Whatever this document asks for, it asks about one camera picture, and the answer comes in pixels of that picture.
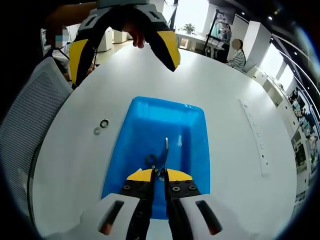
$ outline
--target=blue tray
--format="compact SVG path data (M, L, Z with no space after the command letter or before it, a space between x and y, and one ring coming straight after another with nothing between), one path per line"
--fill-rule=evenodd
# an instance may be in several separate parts
M147 155L159 157L156 168L163 162L165 138L169 153L166 168L192 176L202 194L210 193L210 159L204 111L196 106L150 97L135 97L129 107L117 138L105 178L102 197L119 193L127 177L138 169L150 168ZM153 219L168 219L165 184L154 184Z

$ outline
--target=floor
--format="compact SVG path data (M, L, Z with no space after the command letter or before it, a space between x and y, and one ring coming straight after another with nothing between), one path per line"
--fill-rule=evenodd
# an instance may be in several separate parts
M96 64L102 64L104 63L108 58L110 58L113 54L115 54L117 51L119 51L120 49L122 49L123 47L127 46L127 45L132 45L133 41L132 40L128 40L125 41L123 43L114 43L112 45L112 48L109 49L108 51L104 51L104 52L99 52L97 54L96 57Z

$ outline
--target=chair backrest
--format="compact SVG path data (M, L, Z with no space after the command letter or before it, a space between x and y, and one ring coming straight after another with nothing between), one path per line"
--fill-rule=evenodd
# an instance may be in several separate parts
M0 127L0 156L21 210L27 213L26 182L49 127L72 88L48 57L34 69Z

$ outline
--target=white table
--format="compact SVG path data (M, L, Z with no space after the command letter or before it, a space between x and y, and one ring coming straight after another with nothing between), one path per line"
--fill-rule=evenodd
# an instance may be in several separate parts
M287 224L296 198L296 164L275 105L257 82L239 71L193 52L180 53L181 65L171 72L148 45L126 46L67 99L50 126L35 168L33 210L42 235L70 229L99 201L117 135L136 96L202 108L211 193L249 233L273 236ZM257 145L239 99L250 104L259 122L270 163L268 177L261 175ZM109 126L94 135L105 118ZM151 220L148 239L170 236L166 220Z
M207 40L206 37L203 37L200 35L195 35L195 34L188 34L186 31L177 31L177 32L175 32L175 34L178 35L178 46L179 47L181 45L182 39L188 39L192 42L192 46L190 48L193 50L196 47L196 43L200 43L200 44L204 45ZM223 50L223 48L221 46L219 46L218 43L219 42L217 40L210 40L208 45L210 45L212 49Z

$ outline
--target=white power strip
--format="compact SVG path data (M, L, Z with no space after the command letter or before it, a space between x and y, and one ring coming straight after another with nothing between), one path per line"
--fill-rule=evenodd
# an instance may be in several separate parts
M246 115L246 118L249 121L254 140L256 143L256 147L258 149L259 158L260 158L260 166L261 166L261 175L263 177L266 177L270 174L270 163L268 161L268 156L266 154L265 145L263 142L263 137L259 131L259 126L257 121L255 121L255 117L250 110L250 107L248 106L248 103L246 101L242 101L239 99L239 102L242 106L242 109L244 110L244 113Z

